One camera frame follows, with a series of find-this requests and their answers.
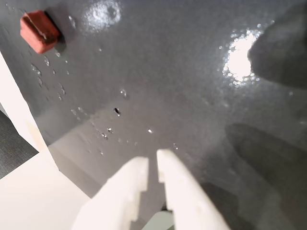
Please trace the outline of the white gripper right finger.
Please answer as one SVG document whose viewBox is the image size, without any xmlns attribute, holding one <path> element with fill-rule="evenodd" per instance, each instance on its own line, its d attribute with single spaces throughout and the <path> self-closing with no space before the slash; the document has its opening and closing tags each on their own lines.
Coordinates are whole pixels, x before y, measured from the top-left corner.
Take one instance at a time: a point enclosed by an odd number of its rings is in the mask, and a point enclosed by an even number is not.
<svg viewBox="0 0 307 230">
<path fill-rule="evenodd" d="M 228 230 L 230 227 L 214 203 L 177 155 L 159 149 L 158 180 L 165 186 L 168 210 L 176 230 Z"/>
</svg>

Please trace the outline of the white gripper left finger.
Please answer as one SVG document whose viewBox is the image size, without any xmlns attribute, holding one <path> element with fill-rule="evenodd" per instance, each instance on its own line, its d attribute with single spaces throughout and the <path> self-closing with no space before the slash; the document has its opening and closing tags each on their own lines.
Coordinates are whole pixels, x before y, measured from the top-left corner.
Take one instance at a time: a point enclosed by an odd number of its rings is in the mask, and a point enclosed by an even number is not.
<svg viewBox="0 0 307 230">
<path fill-rule="evenodd" d="M 129 230 L 131 223 L 138 219 L 141 193 L 148 188 L 148 175 L 148 158 L 129 160 L 81 207 L 72 229 Z"/>
</svg>

